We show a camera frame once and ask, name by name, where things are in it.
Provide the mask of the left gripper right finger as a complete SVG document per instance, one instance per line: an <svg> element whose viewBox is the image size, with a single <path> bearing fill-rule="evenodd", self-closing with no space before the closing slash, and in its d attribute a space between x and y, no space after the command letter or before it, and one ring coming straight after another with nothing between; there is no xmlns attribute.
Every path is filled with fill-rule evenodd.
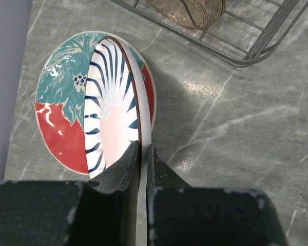
<svg viewBox="0 0 308 246"><path fill-rule="evenodd" d="M287 245L273 202L247 188L190 186L150 146L148 245Z"/></svg>

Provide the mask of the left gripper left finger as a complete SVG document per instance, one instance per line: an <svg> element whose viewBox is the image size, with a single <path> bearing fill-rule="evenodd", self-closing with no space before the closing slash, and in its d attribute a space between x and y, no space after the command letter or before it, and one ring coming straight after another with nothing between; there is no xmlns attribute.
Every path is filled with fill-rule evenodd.
<svg viewBox="0 0 308 246"><path fill-rule="evenodd" d="M90 181L0 181L0 245L135 245L139 143Z"/></svg>

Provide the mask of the blue striped white plate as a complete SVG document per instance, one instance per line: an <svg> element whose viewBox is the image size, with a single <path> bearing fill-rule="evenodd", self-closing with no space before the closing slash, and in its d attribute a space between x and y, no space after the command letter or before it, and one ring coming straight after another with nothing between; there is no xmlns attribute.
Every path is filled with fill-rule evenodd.
<svg viewBox="0 0 308 246"><path fill-rule="evenodd" d="M105 36L95 46L86 79L85 153L90 178L117 164L129 145L141 152L138 203L145 198L150 110L141 70L130 49Z"/></svg>

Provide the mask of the red rimmed bottom plate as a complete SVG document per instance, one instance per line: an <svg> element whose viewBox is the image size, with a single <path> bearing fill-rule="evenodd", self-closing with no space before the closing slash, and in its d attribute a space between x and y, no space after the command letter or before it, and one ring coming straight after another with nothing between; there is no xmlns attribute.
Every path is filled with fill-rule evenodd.
<svg viewBox="0 0 308 246"><path fill-rule="evenodd" d="M46 61L37 84L35 114L52 156L66 169L88 174L84 147L84 96L93 50L108 32L77 33L60 44Z"/></svg>

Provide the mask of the clear brown glass plate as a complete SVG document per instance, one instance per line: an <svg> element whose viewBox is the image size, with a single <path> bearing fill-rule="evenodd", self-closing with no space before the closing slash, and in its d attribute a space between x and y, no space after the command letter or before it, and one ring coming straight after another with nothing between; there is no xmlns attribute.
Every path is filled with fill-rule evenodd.
<svg viewBox="0 0 308 246"><path fill-rule="evenodd" d="M225 0L152 0L148 1L168 19L191 29L207 29L221 19Z"/></svg>

